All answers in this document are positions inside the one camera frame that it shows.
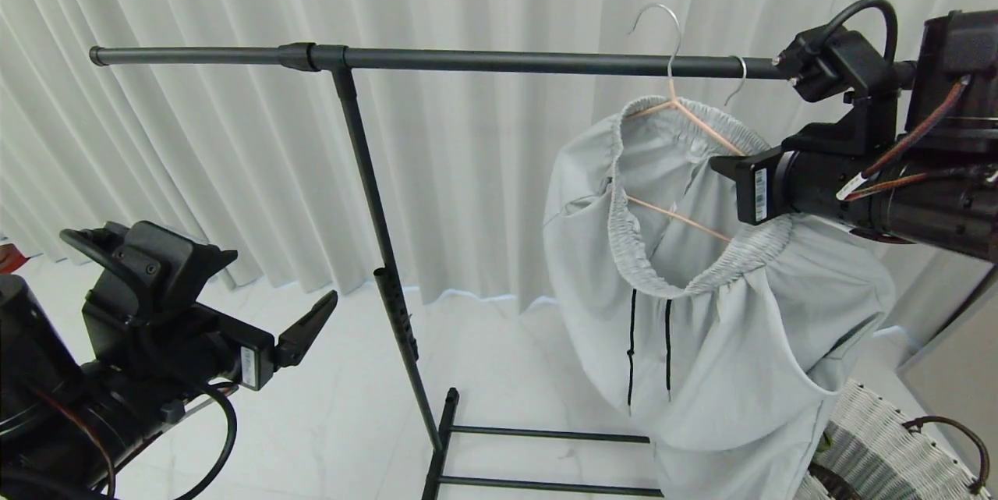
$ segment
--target silver metal hook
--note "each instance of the silver metal hook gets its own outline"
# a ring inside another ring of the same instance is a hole
[[[673,55],[669,56],[669,66],[667,67],[667,72],[669,73],[669,81],[671,81],[673,80],[673,59],[676,58],[676,55],[678,55],[678,53],[680,52],[680,46],[683,45],[683,27],[680,24],[680,17],[676,16],[676,13],[673,12],[673,9],[669,9],[669,7],[662,5],[662,3],[660,2],[648,3],[648,5],[641,7],[641,10],[638,11],[638,15],[634,17],[634,24],[631,24],[631,30],[627,33],[627,35],[631,35],[634,33],[635,30],[638,30],[638,21],[641,20],[641,15],[644,14],[646,10],[651,9],[653,6],[659,7],[659,9],[662,9],[665,12],[669,13],[669,16],[673,17],[673,23],[676,23],[676,34],[678,34],[678,39],[676,40],[676,49],[673,50]]]
[[[738,57],[738,61],[741,62],[741,82],[739,82],[738,88],[735,88],[734,92],[731,92],[731,94],[724,99],[724,106],[727,106],[727,103],[731,102],[731,98],[738,94],[741,88],[745,86],[746,78],[749,78],[749,66],[745,63],[745,60],[740,55],[732,55],[731,57]]]

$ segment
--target basket handle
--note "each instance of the basket handle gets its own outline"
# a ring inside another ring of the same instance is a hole
[[[974,445],[977,446],[977,451],[981,454],[981,473],[980,476],[977,477],[977,480],[967,485],[970,493],[976,495],[984,488],[985,484],[987,484],[988,475],[991,473],[991,456],[988,454],[987,446],[984,446],[984,440],[982,440],[976,433],[972,432],[970,428],[964,426],[956,420],[953,420],[952,418],[946,418],[945,416],[922,416],[921,418],[915,418],[914,420],[904,422],[901,426],[909,432],[920,432],[922,430],[922,426],[930,422],[953,426],[963,432],[963,434],[970,438],[970,441],[974,442]]]

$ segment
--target curtain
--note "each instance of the curtain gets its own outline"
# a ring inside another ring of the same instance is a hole
[[[998,5],[891,1],[899,59],[917,55],[926,18]],[[150,219],[239,249],[229,283],[356,287],[379,258],[328,73],[98,69],[89,47],[671,52],[677,38],[663,12],[626,34],[647,2],[676,10],[686,55],[771,56],[853,0],[2,0],[0,229],[25,254],[57,261],[78,258],[57,237],[64,227]],[[876,12],[849,26],[883,45]],[[664,92],[660,78],[637,77],[359,70],[356,79],[403,280],[427,299],[459,288],[515,294],[523,305],[549,292],[540,226],[555,153],[635,96]],[[680,94],[717,106],[738,85],[677,82]],[[845,109],[749,81],[727,111],[777,144]],[[876,251],[902,303],[921,302],[923,280],[968,284],[987,270],[925,247]],[[949,312],[899,310],[895,320],[931,333]]]

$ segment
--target drawstring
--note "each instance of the drawstring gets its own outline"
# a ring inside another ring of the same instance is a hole
[[[631,349],[627,351],[628,362],[631,362],[631,372],[627,381],[627,407],[631,409],[631,391],[634,390],[634,308],[638,300],[638,290],[631,290]]]
[[[669,299],[666,301],[666,391],[669,392],[669,402],[673,401],[673,339],[669,326],[671,313],[673,313],[673,300]]]

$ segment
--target clothing rack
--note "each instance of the clothing rack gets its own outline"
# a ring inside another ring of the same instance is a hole
[[[454,423],[460,394],[451,387],[447,391],[439,424],[434,419],[426,389],[416,365],[418,350],[409,324],[409,312],[398,277],[395,252],[392,250],[384,206],[378,192],[377,177],[371,162],[370,149],[364,134],[354,69],[413,69],[433,71],[486,71],[486,73],[562,73],[584,76],[667,76],[669,56],[659,55],[596,55],[596,53],[537,53],[513,51],[453,51],[430,49],[368,49],[347,48],[345,45],[286,44],[277,48],[91,48],[90,60],[97,66],[117,66],[126,63],[215,63],[249,64],[250,66],[284,66],[299,71],[331,71],[346,119],[346,128],[353,145],[353,155],[359,167],[367,208],[374,223],[378,249],[384,266],[374,270],[374,279],[388,312],[398,351],[402,355],[409,383],[416,397],[419,413],[430,443],[434,447],[423,500],[434,500],[440,485],[468,485],[498,488],[617,494],[624,496],[662,497],[656,488],[599,486],[560,482],[476,478],[444,474],[450,437],[455,433],[556,438],[621,443],[649,443],[644,436],[609,433],[532,430],[466,426]],[[702,57],[676,56],[673,76],[758,78],[782,80],[769,59],[762,57]]]

